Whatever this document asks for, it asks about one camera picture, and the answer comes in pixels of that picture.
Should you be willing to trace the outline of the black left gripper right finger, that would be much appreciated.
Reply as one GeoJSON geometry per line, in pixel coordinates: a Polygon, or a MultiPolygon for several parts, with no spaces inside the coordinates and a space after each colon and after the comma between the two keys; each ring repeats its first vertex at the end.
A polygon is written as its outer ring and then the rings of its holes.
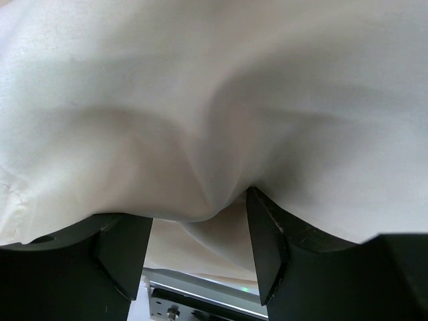
{"type": "Polygon", "coordinates": [[[357,244],[246,193],[261,304],[270,320],[426,320],[427,235],[357,244]]]}

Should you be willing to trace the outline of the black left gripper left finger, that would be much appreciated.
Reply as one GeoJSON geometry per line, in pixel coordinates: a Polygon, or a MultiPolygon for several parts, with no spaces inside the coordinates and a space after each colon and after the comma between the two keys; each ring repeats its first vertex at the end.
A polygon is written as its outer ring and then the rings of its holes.
{"type": "Polygon", "coordinates": [[[1,247],[2,320],[127,320],[152,219],[91,216],[1,247]]]}

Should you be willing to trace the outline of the beige trousers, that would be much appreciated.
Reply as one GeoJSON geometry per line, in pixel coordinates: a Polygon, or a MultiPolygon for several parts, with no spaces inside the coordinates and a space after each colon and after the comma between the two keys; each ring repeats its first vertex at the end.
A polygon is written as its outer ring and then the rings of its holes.
{"type": "Polygon", "coordinates": [[[3,245],[129,213],[148,267],[254,282],[249,187],[426,232],[426,1],[1,2],[3,245]]]}

